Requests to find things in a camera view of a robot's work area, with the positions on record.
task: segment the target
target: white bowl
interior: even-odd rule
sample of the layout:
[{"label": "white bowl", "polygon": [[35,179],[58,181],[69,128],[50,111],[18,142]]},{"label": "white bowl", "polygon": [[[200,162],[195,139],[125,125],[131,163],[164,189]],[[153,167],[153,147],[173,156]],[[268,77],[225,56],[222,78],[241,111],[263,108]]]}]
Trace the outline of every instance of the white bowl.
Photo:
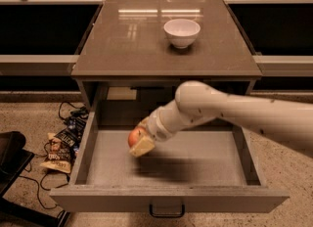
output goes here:
[{"label": "white bowl", "polygon": [[171,20],[164,25],[165,34],[174,47],[187,48],[195,42],[201,27],[192,20]]}]

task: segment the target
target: drawer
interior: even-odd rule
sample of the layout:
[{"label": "drawer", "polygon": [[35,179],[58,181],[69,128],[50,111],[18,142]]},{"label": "drawer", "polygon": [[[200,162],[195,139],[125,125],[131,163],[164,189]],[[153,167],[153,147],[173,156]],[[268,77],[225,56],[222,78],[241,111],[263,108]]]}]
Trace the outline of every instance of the drawer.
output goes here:
[{"label": "drawer", "polygon": [[273,190],[255,165],[249,132],[213,121],[178,132],[147,155],[129,155],[130,130],[169,102],[173,88],[108,100],[99,85],[67,187],[50,196],[69,212],[269,212],[289,196]]}]

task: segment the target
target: black cable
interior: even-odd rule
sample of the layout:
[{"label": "black cable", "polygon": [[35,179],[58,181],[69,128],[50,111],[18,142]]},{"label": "black cable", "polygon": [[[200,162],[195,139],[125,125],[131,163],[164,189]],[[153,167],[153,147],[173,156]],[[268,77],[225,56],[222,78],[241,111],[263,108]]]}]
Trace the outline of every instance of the black cable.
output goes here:
[{"label": "black cable", "polygon": [[61,120],[66,120],[64,117],[61,116],[61,108],[62,108],[62,105],[63,105],[63,104],[68,104],[68,105],[72,106],[72,107],[75,108],[75,109],[84,110],[84,111],[85,111],[85,107],[84,107],[84,106],[82,106],[82,107],[77,107],[77,106],[73,105],[72,103],[70,103],[70,102],[68,102],[68,101],[61,102],[61,104],[60,104],[60,106],[59,106],[59,118],[60,118]]},{"label": "black cable", "polygon": [[43,147],[43,149],[44,149],[45,152],[46,152],[45,155],[35,154],[35,157],[36,157],[36,158],[46,158],[46,157],[48,156],[48,154],[49,154],[49,152],[47,151],[46,147],[47,147],[47,145],[49,145],[49,144],[50,144],[50,143],[47,142],[47,143],[44,145],[44,147]]},{"label": "black cable", "polygon": [[32,170],[32,165],[31,165],[31,161],[29,162],[29,169],[24,169],[24,171],[27,171],[28,173]]},{"label": "black cable", "polygon": [[23,179],[27,179],[27,180],[30,180],[30,181],[33,181],[36,183],[37,185],[37,200],[39,201],[40,205],[44,208],[44,209],[54,209],[56,207],[58,207],[59,205],[58,204],[55,204],[54,206],[52,207],[46,207],[40,200],[40,197],[39,197],[39,190],[40,190],[40,185],[38,183],[37,180],[33,179],[33,178],[30,178],[30,177],[26,177],[26,176],[19,176],[20,178],[23,178]]},{"label": "black cable", "polygon": [[0,172],[3,173],[3,174],[5,174],[5,175],[12,175],[11,173],[5,171],[5,170],[2,169],[1,167],[0,167]]},{"label": "black cable", "polygon": [[[41,178],[41,180],[40,180],[40,187],[41,187],[41,189],[43,189],[43,190],[45,190],[45,191],[51,191],[51,188],[46,188],[46,187],[44,187],[43,185],[42,185],[42,183],[43,183],[43,180],[47,177],[47,175],[49,175],[49,174],[51,174],[51,173],[46,173],[42,178]],[[54,188],[61,188],[61,187],[64,187],[65,185],[67,185],[68,184],[68,182],[66,183],[66,184],[62,184],[62,185],[59,185],[59,186],[57,186],[57,187],[54,187]]]}]

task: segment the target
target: apple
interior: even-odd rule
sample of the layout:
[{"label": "apple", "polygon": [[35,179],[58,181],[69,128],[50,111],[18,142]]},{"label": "apple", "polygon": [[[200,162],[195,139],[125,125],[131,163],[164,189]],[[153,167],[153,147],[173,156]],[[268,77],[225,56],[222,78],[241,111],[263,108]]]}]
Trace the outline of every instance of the apple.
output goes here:
[{"label": "apple", "polygon": [[128,135],[128,145],[132,148],[143,137],[147,136],[147,130],[142,126],[135,127]]}]

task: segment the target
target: cabinet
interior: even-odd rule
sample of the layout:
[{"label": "cabinet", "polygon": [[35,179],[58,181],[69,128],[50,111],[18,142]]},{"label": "cabinet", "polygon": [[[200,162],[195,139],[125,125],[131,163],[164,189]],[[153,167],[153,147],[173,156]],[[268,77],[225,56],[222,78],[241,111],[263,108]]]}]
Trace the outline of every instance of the cabinet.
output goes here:
[{"label": "cabinet", "polygon": [[[198,40],[177,50],[163,25],[188,18]],[[106,1],[72,72],[90,115],[67,188],[51,197],[67,211],[139,211],[155,217],[188,212],[269,212],[288,194],[272,190],[255,164],[248,132],[213,121],[128,154],[130,130],[173,99],[184,80],[248,93],[261,73],[222,0]],[[136,96],[117,100],[113,87]]]}]

